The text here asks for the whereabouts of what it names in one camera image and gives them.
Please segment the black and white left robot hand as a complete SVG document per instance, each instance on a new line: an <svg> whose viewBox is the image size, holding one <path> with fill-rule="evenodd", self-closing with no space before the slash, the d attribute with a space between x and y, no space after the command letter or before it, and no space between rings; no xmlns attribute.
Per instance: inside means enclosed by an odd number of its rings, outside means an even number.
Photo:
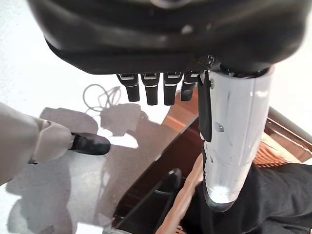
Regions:
<svg viewBox="0 0 312 234"><path fill-rule="evenodd" d="M129 101L138 81L156 104L190 100L198 88L204 196L217 212L237 200L269 110L273 65L300 47L309 0L31 0L60 59L94 75L117 75Z"/></svg>

